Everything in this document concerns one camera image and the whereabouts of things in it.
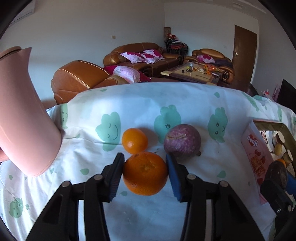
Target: table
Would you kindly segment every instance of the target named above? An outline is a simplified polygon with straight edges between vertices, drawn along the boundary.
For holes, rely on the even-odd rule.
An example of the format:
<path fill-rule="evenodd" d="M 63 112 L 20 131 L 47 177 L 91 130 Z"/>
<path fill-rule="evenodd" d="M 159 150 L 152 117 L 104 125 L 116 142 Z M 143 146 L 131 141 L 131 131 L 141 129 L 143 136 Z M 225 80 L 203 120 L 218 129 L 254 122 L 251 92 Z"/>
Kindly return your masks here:
<path fill-rule="evenodd" d="M 215 76 L 213 74 L 203 74 L 198 71 L 187 72 L 186 69 L 189 67 L 189 62 L 179 65 L 177 67 L 168 69 L 166 71 L 161 72 L 162 76 L 169 76 L 171 79 L 175 79 L 178 81 L 185 82 L 193 82 L 193 83 L 201 83 L 207 85 L 218 85 L 223 87 L 229 87 L 229 85 L 222 80 L 220 80 L 220 76 Z M 193 64 L 195 68 L 203 68 L 204 66 L 201 64 Z"/>

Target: orange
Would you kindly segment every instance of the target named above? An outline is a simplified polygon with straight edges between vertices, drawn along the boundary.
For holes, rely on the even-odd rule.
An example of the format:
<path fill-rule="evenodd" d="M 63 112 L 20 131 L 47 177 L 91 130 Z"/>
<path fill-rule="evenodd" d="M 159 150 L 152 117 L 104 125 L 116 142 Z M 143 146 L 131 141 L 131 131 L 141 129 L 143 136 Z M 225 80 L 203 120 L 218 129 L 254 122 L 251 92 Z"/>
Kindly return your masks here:
<path fill-rule="evenodd" d="M 132 155 L 123 166 L 124 183 L 138 195 L 158 193 L 166 184 L 167 176 L 167 166 L 162 158 L 148 151 Z"/>
<path fill-rule="evenodd" d="M 286 167 L 286 162 L 283 159 L 277 159 L 277 161 L 280 161 Z"/>
<path fill-rule="evenodd" d="M 148 138 L 140 129 L 130 128 L 122 135 L 122 145 L 128 153 L 137 154 L 146 150 Z"/>

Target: brown leather armchair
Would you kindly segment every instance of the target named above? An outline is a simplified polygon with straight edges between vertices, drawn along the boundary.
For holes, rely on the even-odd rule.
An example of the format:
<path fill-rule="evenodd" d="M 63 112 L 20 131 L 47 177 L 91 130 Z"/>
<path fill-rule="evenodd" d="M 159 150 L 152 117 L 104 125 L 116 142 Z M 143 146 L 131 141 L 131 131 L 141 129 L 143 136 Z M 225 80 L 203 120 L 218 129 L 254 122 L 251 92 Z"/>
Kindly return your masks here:
<path fill-rule="evenodd" d="M 151 78 L 151 82 L 174 81 L 176 80 Z M 72 61 L 59 68 L 54 73 L 51 81 L 54 99 L 57 104 L 67 103 L 78 93 L 86 90 L 122 84 L 128 84 L 128 82 L 120 76 L 110 76 L 100 66 L 81 60 Z"/>
<path fill-rule="evenodd" d="M 136 63 L 132 64 L 128 59 L 121 56 L 121 53 L 124 52 L 136 52 L 140 53 L 144 50 L 156 49 L 158 50 L 165 59 L 159 60 L 154 64 L 146 63 Z M 113 49 L 110 54 L 106 55 L 104 58 L 104 66 L 109 65 L 124 65 L 132 67 L 136 70 L 143 72 L 149 77 L 159 77 L 162 71 L 168 70 L 170 68 L 176 67 L 181 64 L 182 57 L 178 54 L 164 53 L 162 47 L 158 46 L 155 43 L 135 43 L 119 46 L 116 49 Z"/>
<path fill-rule="evenodd" d="M 205 65 L 205 63 L 199 62 L 197 56 L 207 54 L 211 56 L 214 60 L 225 60 L 231 63 L 231 60 L 227 58 L 224 54 L 214 50 L 214 49 L 197 49 L 192 51 L 192 56 L 187 56 L 184 58 L 184 64 L 187 62 L 194 62 L 197 64 Z M 224 82 L 231 84 L 234 80 L 234 69 L 228 66 L 219 66 L 222 72 L 221 78 Z"/>

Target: cardboard box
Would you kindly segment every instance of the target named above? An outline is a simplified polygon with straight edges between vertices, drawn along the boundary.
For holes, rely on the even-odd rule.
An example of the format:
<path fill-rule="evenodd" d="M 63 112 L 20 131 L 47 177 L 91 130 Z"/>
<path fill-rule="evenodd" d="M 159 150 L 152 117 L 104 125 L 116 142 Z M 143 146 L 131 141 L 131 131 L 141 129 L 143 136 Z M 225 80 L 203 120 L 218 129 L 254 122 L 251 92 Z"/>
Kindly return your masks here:
<path fill-rule="evenodd" d="M 274 154 L 272 138 L 280 131 L 284 136 L 282 153 Z M 260 193 L 260 185 L 263 183 L 268 166 L 275 160 L 282 158 L 286 150 L 292 154 L 292 162 L 286 161 L 287 171 L 295 176 L 296 170 L 296 141 L 288 127 L 280 122 L 268 120 L 252 120 L 241 137 L 242 145 L 247 153 L 255 179 L 257 181 L 260 203 L 267 203 Z"/>

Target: purple turnip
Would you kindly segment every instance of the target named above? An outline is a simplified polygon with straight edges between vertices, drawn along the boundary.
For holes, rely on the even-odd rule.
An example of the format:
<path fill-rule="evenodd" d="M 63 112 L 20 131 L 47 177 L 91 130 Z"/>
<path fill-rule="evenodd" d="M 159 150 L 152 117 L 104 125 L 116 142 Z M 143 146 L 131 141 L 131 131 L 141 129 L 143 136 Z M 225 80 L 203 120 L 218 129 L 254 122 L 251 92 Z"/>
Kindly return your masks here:
<path fill-rule="evenodd" d="M 163 143 L 166 153 L 175 157 L 200 156 L 201 137 L 197 129 L 188 124 L 172 128 L 165 136 Z"/>

